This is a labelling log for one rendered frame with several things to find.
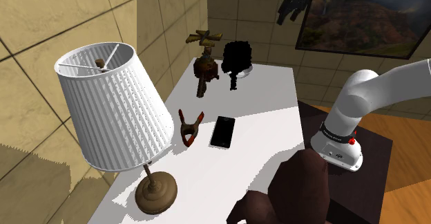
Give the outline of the black curly figure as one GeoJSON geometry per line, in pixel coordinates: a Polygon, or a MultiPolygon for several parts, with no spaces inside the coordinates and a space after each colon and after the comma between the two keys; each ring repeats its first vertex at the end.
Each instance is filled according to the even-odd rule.
{"type": "Polygon", "coordinates": [[[221,69],[223,73],[229,73],[231,91],[237,89],[237,75],[252,65],[251,52],[252,48],[247,41],[232,41],[225,45],[221,69]]]}

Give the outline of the small white plate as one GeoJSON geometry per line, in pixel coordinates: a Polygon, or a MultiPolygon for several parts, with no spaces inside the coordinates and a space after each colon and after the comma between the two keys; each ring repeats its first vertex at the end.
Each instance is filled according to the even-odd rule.
{"type": "Polygon", "coordinates": [[[236,72],[236,78],[244,78],[250,74],[250,72],[253,70],[253,65],[251,64],[250,67],[245,68],[242,71],[239,71],[239,68],[233,69],[230,76],[233,76],[233,73],[236,72]]]}

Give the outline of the brown windmill figure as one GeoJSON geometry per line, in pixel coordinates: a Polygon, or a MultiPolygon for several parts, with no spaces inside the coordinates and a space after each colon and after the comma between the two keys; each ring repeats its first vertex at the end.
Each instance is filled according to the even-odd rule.
{"type": "Polygon", "coordinates": [[[197,58],[193,64],[194,75],[199,79],[197,97],[201,98],[207,89],[207,82],[212,79],[219,79],[218,65],[211,57],[211,49],[215,46],[213,41],[220,41],[222,33],[211,35],[209,30],[196,30],[195,34],[190,34],[186,43],[199,41],[199,45],[204,47],[202,56],[197,58]]]}

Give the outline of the white table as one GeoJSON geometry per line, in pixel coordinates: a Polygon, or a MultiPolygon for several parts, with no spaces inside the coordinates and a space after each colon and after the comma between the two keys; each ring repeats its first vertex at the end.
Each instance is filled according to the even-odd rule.
{"type": "Polygon", "coordinates": [[[221,74],[201,98],[196,87],[187,68],[165,105],[175,124],[179,109],[190,123],[204,112],[197,138],[185,147],[175,134],[149,166],[176,179],[174,204],[158,215],[139,210],[135,190],[147,170],[138,167],[118,175],[88,224],[226,224],[237,200],[249,190],[266,192],[279,164],[303,148],[291,68],[256,64],[232,91],[229,77],[221,74]],[[210,145],[218,116],[236,119],[228,149],[210,145]]]}

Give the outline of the black smartphone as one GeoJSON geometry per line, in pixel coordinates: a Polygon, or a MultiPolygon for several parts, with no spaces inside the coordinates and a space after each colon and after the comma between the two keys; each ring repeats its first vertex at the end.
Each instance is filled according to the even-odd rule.
{"type": "Polygon", "coordinates": [[[228,149],[231,146],[235,122],[235,118],[218,116],[211,136],[210,145],[228,149]]]}

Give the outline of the orange brown spring clamp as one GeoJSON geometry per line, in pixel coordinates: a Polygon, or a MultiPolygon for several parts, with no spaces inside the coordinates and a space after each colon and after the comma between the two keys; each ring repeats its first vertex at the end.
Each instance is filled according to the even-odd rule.
{"type": "Polygon", "coordinates": [[[202,122],[204,118],[204,112],[202,111],[197,120],[193,124],[187,124],[184,120],[184,115],[181,109],[178,110],[180,117],[180,134],[182,137],[182,141],[186,147],[190,147],[198,134],[199,124],[202,122]]]}

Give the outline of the dark brown lumpy object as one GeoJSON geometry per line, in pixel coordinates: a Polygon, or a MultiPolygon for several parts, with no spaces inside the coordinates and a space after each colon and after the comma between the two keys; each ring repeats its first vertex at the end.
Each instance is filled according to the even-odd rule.
{"type": "Polygon", "coordinates": [[[248,191],[227,224],[329,224],[328,164],[313,149],[297,151],[280,164],[266,194],[248,191]]]}

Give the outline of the dark robot stand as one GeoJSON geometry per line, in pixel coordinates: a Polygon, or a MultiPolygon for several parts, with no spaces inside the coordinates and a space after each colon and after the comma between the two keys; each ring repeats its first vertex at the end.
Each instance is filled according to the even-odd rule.
{"type": "Polygon", "coordinates": [[[392,141],[363,127],[356,130],[363,153],[361,168],[351,172],[328,164],[326,219],[331,224],[379,224],[392,141]]]}

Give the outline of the white shade table lamp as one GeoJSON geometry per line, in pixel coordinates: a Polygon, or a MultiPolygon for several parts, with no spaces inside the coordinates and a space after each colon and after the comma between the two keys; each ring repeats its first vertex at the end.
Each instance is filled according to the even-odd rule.
{"type": "Polygon", "coordinates": [[[170,145],[174,121],[129,44],[102,42],[60,57],[54,69],[86,162],[148,169],[170,145]]]}

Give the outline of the framed landscape wall picture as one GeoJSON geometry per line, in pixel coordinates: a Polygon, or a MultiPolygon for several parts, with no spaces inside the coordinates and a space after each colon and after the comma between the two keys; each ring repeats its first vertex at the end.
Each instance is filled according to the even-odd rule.
{"type": "Polygon", "coordinates": [[[431,29],[431,0],[311,0],[300,50],[408,59],[431,29]]]}

